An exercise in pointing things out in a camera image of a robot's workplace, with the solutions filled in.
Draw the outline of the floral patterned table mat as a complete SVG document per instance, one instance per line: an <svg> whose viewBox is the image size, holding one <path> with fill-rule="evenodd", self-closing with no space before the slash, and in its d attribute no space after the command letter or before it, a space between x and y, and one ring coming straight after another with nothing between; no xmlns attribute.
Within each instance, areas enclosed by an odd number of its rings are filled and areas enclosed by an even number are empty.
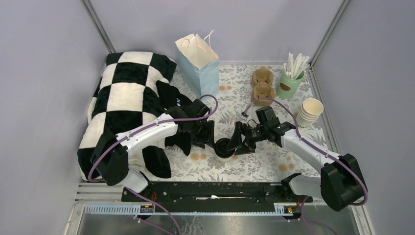
<svg viewBox="0 0 415 235"><path fill-rule="evenodd" d="M215 140L231 137L234 124L240 120L240 113L252 100L252 74L262 65L220 65L220 86L216 95L219 101L218 110L209 119L215 121ZM264 66L274 75L274 84L283 71L282 65ZM184 82L180 69L176 72L170 84L179 89L181 94L191 100L194 93ZM297 115L302 102L314 98L311 82L307 77L297 89L295 96L288 100L277 100ZM144 117L128 118L125 115L110 118L110 124L105 124L114 134L124 132L140 125ZM315 121L311 126L300 128L303 136L327 147L322 125ZM256 144L255 153L232 156L227 162L220 161L210 147L205 149L192 147L189 155L179 147L166 147L165 154L171 167L171 178L163 179L152 175L144 167L142 153L134 155L130 160L133 170L142 171L151 181L229 181L229 182L278 182L283 178L299 172L306 176L317 176L317 172L302 158L294 153L281 149L268 141Z"/></svg>

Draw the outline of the black plastic cup lid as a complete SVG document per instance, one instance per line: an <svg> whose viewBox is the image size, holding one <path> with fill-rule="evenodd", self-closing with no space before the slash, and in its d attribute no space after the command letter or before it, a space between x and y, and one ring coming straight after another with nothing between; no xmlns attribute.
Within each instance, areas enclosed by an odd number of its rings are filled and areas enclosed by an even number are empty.
<svg viewBox="0 0 415 235"><path fill-rule="evenodd" d="M229 143L228 138L221 138L219 139L214 146L214 151L216 156L220 156L220 157L226 157L226 156L231 156L235 153L235 150L231 150L231 151L227 151L226 150L226 146Z"/></svg>

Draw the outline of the white wrapped straws bundle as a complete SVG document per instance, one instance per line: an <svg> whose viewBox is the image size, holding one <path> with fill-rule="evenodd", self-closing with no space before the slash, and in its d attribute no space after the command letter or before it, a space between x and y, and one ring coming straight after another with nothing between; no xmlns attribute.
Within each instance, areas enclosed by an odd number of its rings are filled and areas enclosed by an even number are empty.
<svg viewBox="0 0 415 235"><path fill-rule="evenodd" d="M309 67L310 56L299 53L296 58L294 54L288 53L288 61L283 64L285 74L292 80L297 80L299 75Z"/></svg>

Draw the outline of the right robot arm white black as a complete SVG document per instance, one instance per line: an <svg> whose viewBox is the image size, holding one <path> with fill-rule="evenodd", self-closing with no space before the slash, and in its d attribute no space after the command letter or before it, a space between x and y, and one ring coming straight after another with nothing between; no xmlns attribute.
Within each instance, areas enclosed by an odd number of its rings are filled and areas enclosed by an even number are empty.
<svg viewBox="0 0 415 235"><path fill-rule="evenodd" d="M299 196L320 198L334 211L349 205L363 205L368 199L368 189L359 164L350 154L340 155L329 151L299 134L289 123L272 120L257 127L238 121L232 137L222 145L226 153L242 155L254 153L256 143L270 141L301 157L318 173L309 177L295 173L281 180L280 194L288 202Z"/></svg>

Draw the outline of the green straw holder cup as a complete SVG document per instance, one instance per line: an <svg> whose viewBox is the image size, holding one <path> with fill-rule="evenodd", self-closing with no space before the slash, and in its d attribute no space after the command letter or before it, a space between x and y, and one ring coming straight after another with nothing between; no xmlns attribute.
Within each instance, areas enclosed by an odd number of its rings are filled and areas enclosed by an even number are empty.
<svg viewBox="0 0 415 235"><path fill-rule="evenodd" d="M280 80L276 85L276 94L281 99L290 99L293 98L300 83L304 79L304 71L297 77L297 79L291 79L288 77L286 72L282 72Z"/></svg>

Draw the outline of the white paper coffee cup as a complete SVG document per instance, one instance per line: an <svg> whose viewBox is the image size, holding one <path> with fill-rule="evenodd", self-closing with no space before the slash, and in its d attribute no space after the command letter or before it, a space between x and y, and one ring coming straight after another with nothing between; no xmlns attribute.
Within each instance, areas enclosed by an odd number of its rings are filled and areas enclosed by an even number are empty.
<svg viewBox="0 0 415 235"><path fill-rule="evenodd" d="M230 161L232 159L232 155L231 156L226 156L226 157L220 157L220 156L218 156L218 159L221 162L228 162L228 161Z"/></svg>

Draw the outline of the light blue paper bag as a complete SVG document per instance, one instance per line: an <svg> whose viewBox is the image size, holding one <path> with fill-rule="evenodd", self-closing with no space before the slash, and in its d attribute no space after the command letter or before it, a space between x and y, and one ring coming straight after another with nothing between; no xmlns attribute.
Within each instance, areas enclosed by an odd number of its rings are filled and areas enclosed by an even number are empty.
<svg viewBox="0 0 415 235"><path fill-rule="evenodd" d="M220 57L212 49L210 37L189 34L175 42L184 82L197 98L219 93Z"/></svg>

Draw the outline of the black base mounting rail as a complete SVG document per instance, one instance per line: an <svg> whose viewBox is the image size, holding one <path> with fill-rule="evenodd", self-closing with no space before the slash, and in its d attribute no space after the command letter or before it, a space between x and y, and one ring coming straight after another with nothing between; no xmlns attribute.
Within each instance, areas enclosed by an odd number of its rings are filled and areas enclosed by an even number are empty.
<svg viewBox="0 0 415 235"><path fill-rule="evenodd" d="M169 212L293 212L302 201L312 198L295 195L286 183L252 182L150 182L135 196L122 192L122 202L143 202L142 197L154 200Z"/></svg>

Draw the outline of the black white checkered blanket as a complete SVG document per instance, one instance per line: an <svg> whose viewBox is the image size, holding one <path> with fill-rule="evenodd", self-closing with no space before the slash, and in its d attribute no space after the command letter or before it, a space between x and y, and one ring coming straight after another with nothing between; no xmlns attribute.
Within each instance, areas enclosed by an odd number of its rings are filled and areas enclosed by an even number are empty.
<svg viewBox="0 0 415 235"><path fill-rule="evenodd" d="M107 55L106 67L88 108L88 126L77 151L83 180L88 179L90 157L105 130L123 133L164 113L156 84L169 84L176 66L173 59L153 52Z"/></svg>

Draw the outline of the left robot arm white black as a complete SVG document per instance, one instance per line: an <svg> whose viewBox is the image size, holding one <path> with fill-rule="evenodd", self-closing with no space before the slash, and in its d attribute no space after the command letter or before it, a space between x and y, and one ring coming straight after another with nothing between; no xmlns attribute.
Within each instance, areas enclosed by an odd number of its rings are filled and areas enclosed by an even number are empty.
<svg viewBox="0 0 415 235"><path fill-rule="evenodd" d="M130 157L177 133L198 133L214 113L215 110L196 99L186 106L171 107L152 122L118 135L106 130L91 155L91 171L97 171L106 185L128 187L138 200L146 201L152 189L142 173L130 169Z"/></svg>

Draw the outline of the stack of white paper cups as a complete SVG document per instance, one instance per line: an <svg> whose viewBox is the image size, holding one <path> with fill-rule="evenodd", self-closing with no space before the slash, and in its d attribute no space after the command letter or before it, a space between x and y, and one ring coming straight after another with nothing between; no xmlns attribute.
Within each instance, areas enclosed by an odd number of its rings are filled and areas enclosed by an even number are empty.
<svg viewBox="0 0 415 235"><path fill-rule="evenodd" d="M323 104L315 99L306 99L301 106L297 114L297 123L301 127L306 127L315 122L321 113L324 111Z"/></svg>

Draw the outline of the brown cardboard cup carrier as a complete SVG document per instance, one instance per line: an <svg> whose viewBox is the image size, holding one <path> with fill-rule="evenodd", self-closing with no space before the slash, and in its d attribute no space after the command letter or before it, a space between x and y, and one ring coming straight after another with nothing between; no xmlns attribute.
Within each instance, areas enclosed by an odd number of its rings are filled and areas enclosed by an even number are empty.
<svg viewBox="0 0 415 235"><path fill-rule="evenodd" d="M253 100L255 105L268 106L273 103L272 100L262 99L256 101L259 98L270 98L276 97L275 89L272 87L274 75L271 70L264 66L255 70L252 74L253 88Z"/></svg>

